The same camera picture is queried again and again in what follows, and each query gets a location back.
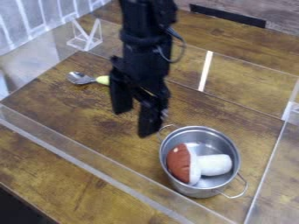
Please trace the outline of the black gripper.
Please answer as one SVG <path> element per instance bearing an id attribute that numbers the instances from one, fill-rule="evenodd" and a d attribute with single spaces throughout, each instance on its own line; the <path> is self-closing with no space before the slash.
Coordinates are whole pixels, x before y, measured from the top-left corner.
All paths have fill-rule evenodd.
<path id="1" fill-rule="evenodd" d="M 158 55 L 112 56 L 110 73 L 110 96 L 116 115 L 134 107 L 134 98 L 140 102 L 138 135 L 144 138 L 162 128 L 168 114 L 171 96 L 164 77 L 170 72 L 170 63 Z M 144 101 L 148 92 L 155 98 Z"/>

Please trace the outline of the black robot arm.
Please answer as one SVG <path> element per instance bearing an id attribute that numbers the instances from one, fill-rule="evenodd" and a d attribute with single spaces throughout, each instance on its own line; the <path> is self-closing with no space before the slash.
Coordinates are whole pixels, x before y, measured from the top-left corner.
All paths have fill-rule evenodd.
<path id="1" fill-rule="evenodd" d="M 171 93 L 164 83 L 170 72 L 176 6 L 172 0 L 119 0 L 123 55 L 111 58 L 110 96 L 119 115 L 140 103 L 138 135 L 159 131 Z"/>

